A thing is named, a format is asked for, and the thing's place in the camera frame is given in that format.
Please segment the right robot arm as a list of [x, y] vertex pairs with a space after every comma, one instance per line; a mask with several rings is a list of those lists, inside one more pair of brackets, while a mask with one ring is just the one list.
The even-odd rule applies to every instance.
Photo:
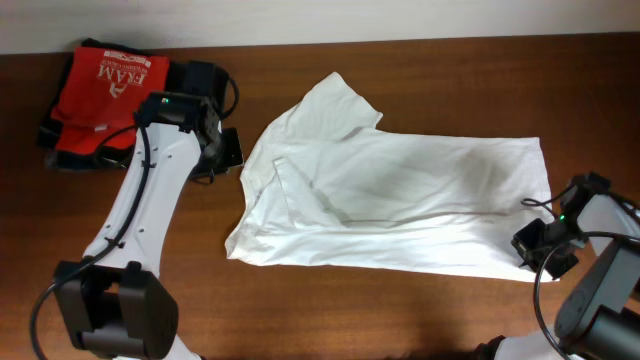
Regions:
[[[591, 172], [573, 177], [554, 198], [551, 222], [536, 219], [511, 241], [535, 273], [533, 309], [539, 331], [481, 343], [474, 359], [639, 360], [639, 315], [627, 306], [639, 297], [639, 206]], [[559, 279], [591, 245], [597, 257], [548, 326], [541, 311], [544, 274]]]

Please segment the white t-shirt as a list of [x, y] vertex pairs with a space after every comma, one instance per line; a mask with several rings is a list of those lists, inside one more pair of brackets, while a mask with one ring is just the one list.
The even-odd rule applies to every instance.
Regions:
[[511, 238], [545, 217], [522, 205], [551, 195], [539, 139], [391, 133], [381, 117], [333, 73], [273, 120], [227, 256], [532, 281]]

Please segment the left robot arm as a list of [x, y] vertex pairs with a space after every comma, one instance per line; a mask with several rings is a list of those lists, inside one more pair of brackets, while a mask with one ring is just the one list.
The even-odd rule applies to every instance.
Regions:
[[179, 84], [134, 114], [136, 141], [114, 205], [77, 262], [58, 263], [49, 295], [74, 348], [101, 359], [195, 359], [177, 334], [179, 309], [160, 282], [164, 241], [184, 185], [209, 185], [243, 165], [238, 134], [222, 123], [235, 80], [214, 63], [184, 65]]

